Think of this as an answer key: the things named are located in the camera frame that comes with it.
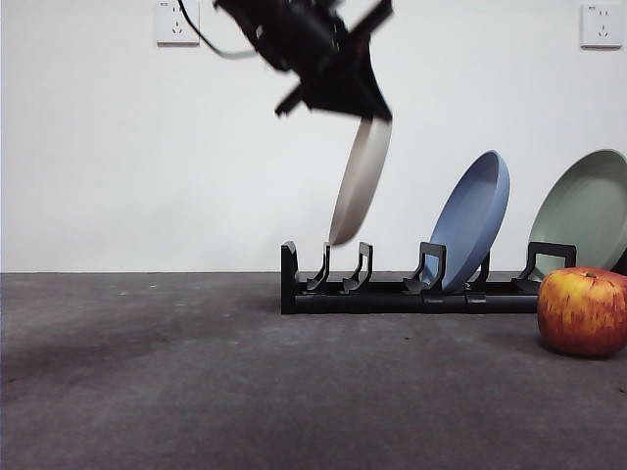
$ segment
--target wall outlet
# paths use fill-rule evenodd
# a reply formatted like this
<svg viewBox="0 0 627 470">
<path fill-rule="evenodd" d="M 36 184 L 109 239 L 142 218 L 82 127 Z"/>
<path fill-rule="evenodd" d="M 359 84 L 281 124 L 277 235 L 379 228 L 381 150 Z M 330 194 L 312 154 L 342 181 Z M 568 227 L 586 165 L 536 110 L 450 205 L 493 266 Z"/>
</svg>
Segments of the wall outlet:
<svg viewBox="0 0 627 470">
<path fill-rule="evenodd" d="M 589 3 L 581 6 L 581 47 L 619 49 L 625 37 L 622 3 Z"/>
<path fill-rule="evenodd" d="M 200 5 L 198 0 L 185 0 L 185 9 L 190 20 L 200 28 Z M 198 46 L 200 39 L 183 17 L 176 0 L 162 1 L 155 10 L 157 45 Z"/>
</svg>

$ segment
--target black dish rack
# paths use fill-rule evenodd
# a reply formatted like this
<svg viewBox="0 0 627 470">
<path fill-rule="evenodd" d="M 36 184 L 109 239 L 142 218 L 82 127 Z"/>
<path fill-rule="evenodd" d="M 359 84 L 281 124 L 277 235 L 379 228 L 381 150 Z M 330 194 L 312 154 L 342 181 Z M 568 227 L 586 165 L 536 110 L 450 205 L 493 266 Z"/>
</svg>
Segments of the black dish rack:
<svg viewBox="0 0 627 470">
<path fill-rule="evenodd" d="M 525 269 L 509 281 L 488 281 L 490 255 L 481 264 L 475 279 L 458 292 L 445 293 L 447 248 L 420 244 L 418 268 L 408 278 L 396 281 L 372 280 L 373 247 L 360 243 L 358 266 L 347 278 L 331 276 L 330 247 L 323 246 L 322 268 L 316 276 L 301 280 L 296 245 L 281 246 L 281 313 L 535 313 L 540 282 L 530 277 L 538 255 L 564 259 L 565 267 L 575 266 L 577 250 L 572 245 L 531 242 Z M 438 261 L 433 282 L 421 280 L 425 260 Z M 614 268 L 627 273 L 627 252 Z"/>
</svg>

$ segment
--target red apple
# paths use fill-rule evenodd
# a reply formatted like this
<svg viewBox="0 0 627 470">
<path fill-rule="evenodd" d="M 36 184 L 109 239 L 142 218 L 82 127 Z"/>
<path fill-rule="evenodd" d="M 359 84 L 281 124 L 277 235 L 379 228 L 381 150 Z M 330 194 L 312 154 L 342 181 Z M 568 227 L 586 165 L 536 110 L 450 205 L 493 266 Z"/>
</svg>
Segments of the red apple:
<svg viewBox="0 0 627 470">
<path fill-rule="evenodd" d="M 627 277 L 594 267 L 553 271 L 538 293 L 538 326 L 563 353 L 619 352 L 627 345 Z"/>
</svg>

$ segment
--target blue plate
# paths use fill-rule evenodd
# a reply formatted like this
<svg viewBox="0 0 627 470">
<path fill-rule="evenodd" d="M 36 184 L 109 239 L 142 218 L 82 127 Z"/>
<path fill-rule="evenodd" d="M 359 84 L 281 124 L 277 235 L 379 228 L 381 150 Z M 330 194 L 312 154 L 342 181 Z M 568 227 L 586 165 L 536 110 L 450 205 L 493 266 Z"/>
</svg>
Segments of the blue plate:
<svg viewBox="0 0 627 470">
<path fill-rule="evenodd" d="M 447 247 L 445 292 L 462 289 L 488 255 L 508 199 L 506 162 L 496 152 L 482 155 L 459 181 L 431 235 L 431 243 Z M 427 257 L 422 280 L 431 282 L 437 270 L 437 260 Z"/>
</svg>

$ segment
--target white plate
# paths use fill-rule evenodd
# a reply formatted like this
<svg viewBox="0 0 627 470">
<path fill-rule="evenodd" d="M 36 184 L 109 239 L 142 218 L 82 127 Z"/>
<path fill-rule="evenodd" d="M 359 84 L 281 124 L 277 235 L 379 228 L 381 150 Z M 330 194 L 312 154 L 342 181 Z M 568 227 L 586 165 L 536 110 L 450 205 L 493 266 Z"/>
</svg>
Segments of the white plate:
<svg viewBox="0 0 627 470">
<path fill-rule="evenodd" d="M 344 171 L 329 232 L 330 245 L 349 242 L 362 226 L 392 137 L 392 121 L 362 119 Z"/>
</svg>

